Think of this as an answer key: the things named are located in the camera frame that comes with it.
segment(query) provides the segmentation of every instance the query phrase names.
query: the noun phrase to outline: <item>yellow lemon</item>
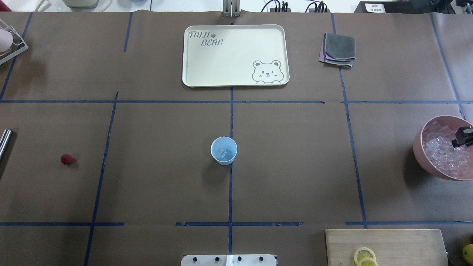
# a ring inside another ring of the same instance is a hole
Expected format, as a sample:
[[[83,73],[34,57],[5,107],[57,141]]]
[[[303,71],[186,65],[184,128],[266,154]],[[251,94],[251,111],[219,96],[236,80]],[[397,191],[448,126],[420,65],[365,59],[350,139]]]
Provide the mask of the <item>yellow lemon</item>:
[[[359,249],[355,250],[355,253],[353,253],[355,265],[358,265],[364,258],[371,258],[376,262],[375,253],[367,247],[360,247]]]
[[[468,264],[473,265],[473,244],[466,245],[463,248],[463,258],[468,262]]]
[[[378,262],[376,262],[375,260],[373,260],[372,258],[370,257],[366,257],[364,259],[362,259],[358,264],[357,266],[378,266]]]

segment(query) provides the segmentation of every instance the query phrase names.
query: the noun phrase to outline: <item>metal rod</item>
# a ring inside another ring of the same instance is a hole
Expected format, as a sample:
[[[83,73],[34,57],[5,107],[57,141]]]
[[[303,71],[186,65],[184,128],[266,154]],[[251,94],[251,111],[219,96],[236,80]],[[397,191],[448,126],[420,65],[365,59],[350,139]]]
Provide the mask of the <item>metal rod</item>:
[[[4,151],[7,148],[8,140],[10,140],[11,129],[5,129],[0,138],[0,160],[3,156]]]

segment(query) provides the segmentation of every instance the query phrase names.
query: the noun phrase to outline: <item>pink cup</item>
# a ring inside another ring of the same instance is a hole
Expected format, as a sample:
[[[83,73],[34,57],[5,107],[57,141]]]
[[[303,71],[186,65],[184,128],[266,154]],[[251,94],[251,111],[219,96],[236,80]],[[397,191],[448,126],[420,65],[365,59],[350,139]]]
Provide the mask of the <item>pink cup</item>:
[[[422,146],[422,135],[423,135],[423,132],[424,132],[424,128],[428,124],[430,124],[434,121],[437,121],[441,125],[447,125],[451,130],[454,130],[455,132],[456,132],[456,130],[458,130],[459,127],[473,126],[472,124],[470,124],[469,122],[467,122],[467,121],[465,121],[461,118],[458,118],[458,117],[455,117],[455,116],[450,116],[450,115],[441,115],[441,116],[437,116],[437,117],[434,117],[434,118],[430,119],[420,129],[420,131],[417,133],[417,135],[415,136],[415,139],[414,139],[413,149],[414,149],[414,155],[415,155],[415,158],[416,158],[417,162],[420,164],[420,166],[422,168],[424,168],[424,170],[426,170],[430,174],[432,174],[436,177],[442,178],[442,179],[461,180],[461,181],[472,180],[473,179],[473,172],[471,172],[469,174],[466,174],[466,175],[462,175],[460,177],[451,177],[451,176],[448,176],[448,175],[442,173],[430,162],[427,155],[425,155],[424,147]]]

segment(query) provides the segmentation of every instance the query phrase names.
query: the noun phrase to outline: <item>red ball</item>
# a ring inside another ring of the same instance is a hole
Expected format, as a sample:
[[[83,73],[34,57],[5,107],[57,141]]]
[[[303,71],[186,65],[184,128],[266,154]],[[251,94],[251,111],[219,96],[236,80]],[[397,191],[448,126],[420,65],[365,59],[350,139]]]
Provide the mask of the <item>red ball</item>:
[[[61,156],[61,163],[63,163],[63,164],[72,163],[72,156],[70,154],[63,154]]]

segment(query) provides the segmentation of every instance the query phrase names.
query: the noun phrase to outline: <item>blue tape line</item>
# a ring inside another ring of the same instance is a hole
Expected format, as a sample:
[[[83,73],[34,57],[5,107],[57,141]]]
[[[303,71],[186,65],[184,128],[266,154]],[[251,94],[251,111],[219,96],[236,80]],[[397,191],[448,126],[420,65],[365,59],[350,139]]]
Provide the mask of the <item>blue tape line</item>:
[[[0,222],[0,226],[91,226],[91,222]],[[95,226],[125,226],[124,222],[100,222]]]
[[[368,225],[416,225],[416,224],[466,224],[473,221],[387,221],[367,222]],[[363,225],[363,222],[346,222],[345,225]]]
[[[232,222],[232,226],[300,226],[303,224],[304,222]],[[228,222],[177,222],[175,225],[177,227],[228,226]]]
[[[330,15],[332,15],[332,28],[333,28],[333,33],[334,33],[334,34],[337,34],[337,27],[335,26],[335,16],[333,15],[333,13],[330,13]]]
[[[124,222],[96,222],[94,226],[125,226]]]
[[[462,105],[460,104],[460,98],[458,97],[458,93],[456,91],[455,84],[453,83],[452,74],[450,73],[450,68],[448,67],[447,60],[445,59],[445,55],[443,53],[442,45],[440,44],[440,39],[438,38],[437,27],[435,26],[434,15],[432,14],[432,12],[430,13],[430,21],[432,22],[432,27],[434,29],[435,40],[437,41],[437,46],[438,46],[438,49],[440,50],[440,55],[442,56],[442,60],[444,62],[445,70],[447,71],[448,80],[450,81],[450,85],[453,88],[453,94],[455,95],[455,99],[456,99],[456,102],[458,104],[458,109],[459,109],[459,111],[462,115],[462,118],[465,119],[463,108],[462,108]]]
[[[456,101],[347,101],[347,103],[348,104],[457,104]]]
[[[234,226],[300,226],[304,222],[234,222]]]
[[[104,180],[105,162],[107,161],[108,147],[110,145],[110,133],[112,131],[112,126],[114,124],[115,110],[116,110],[116,107],[117,107],[117,99],[118,99],[118,92],[115,95],[114,107],[112,109],[112,116],[110,118],[110,125],[108,126],[108,134],[107,134],[107,141],[106,141],[106,144],[105,144],[104,159],[102,161],[102,168],[100,169],[100,178],[99,178],[99,181],[98,181],[97,195],[95,197],[94,213],[92,215],[92,225],[90,226],[89,239],[88,239],[88,242],[87,242],[86,257],[84,259],[84,266],[86,266],[88,264],[88,258],[89,258],[89,255],[90,255],[90,248],[91,248],[91,245],[92,245],[92,238],[94,236],[94,226],[95,226],[95,221],[96,221],[96,217],[97,217],[98,201],[100,199],[100,192],[102,190],[102,182]]]
[[[233,139],[233,87],[230,87],[230,138]],[[229,186],[228,186],[228,253],[233,253],[233,163],[229,168]]]
[[[230,101],[120,100],[119,104],[229,104]]]
[[[90,255],[90,247],[92,246],[92,237],[94,235],[94,226],[91,226],[90,227],[90,231],[89,231],[89,238],[88,238],[88,241],[87,241],[87,250],[86,250],[86,257],[84,259],[84,266],[87,266],[88,264],[88,257]]]
[[[3,100],[2,103],[10,104],[112,104],[113,101],[91,100]]]
[[[25,30],[23,30],[23,34],[21,35],[21,37],[23,39],[25,39],[26,32],[28,31],[28,27],[29,27],[29,24],[31,22],[32,17],[33,17],[33,13],[30,12],[30,15],[28,17],[28,21],[26,22],[26,25],[25,25]],[[10,76],[11,76],[11,73],[13,71],[13,67],[15,66],[16,61],[17,61],[17,56],[15,56],[13,58],[13,61],[11,62],[10,69],[8,70],[7,78],[5,79],[5,83],[3,84],[3,88],[2,88],[1,93],[0,93],[0,101],[3,99],[3,95],[5,94],[5,91],[7,90],[8,81],[10,80]]]
[[[228,253],[232,254],[233,247],[233,163],[230,164],[230,185],[228,189]]]
[[[123,47],[123,52],[126,53],[126,48],[128,48],[128,38],[130,37],[130,28],[131,28],[131,19],[133,18],[133,12],[130,12],[130,18],[128,20],[128,29],[126,30],[126,39],[125,46]]]
[[[235,104],[324,104],[323,101],[234,101]]]
[[[350,135],[350,144],[351,144],[351,153],[353,155],[353,160],[355,161],[355,172],[356,172],[356,181],[358,185],[358,197],[359,197],[359,205],[361,208],[361,217],[363,219],[363,226],[365,229],[368,228],[368,225],[366,224],[366,213],[365,213],[365,204],[363,201],[363,192],[361,190],[361,181],[359,178],[359,169],[358,169],[358,160],[356,157],[356,151],[355,151],[355,141],[353,140],[353,130],[351,128],[351,120],[350,120],[350,112],[348,110],[348,100],[347,100],[347,92],[345,90],[345,81],[343,80],[342,76],[342,67],[338,67],[338,71],[340,72],[340,81],[342,83],[342,88],[343,88],[343,103],[345,105],[345,113],[347,116],[347,124],[348,124],[348,133]]]
[[[175,224],[177,227],[184,226],[228,226],[228,222],[177,222]]]
[[[0,226],[90,226],[89,222],[0,222]]]

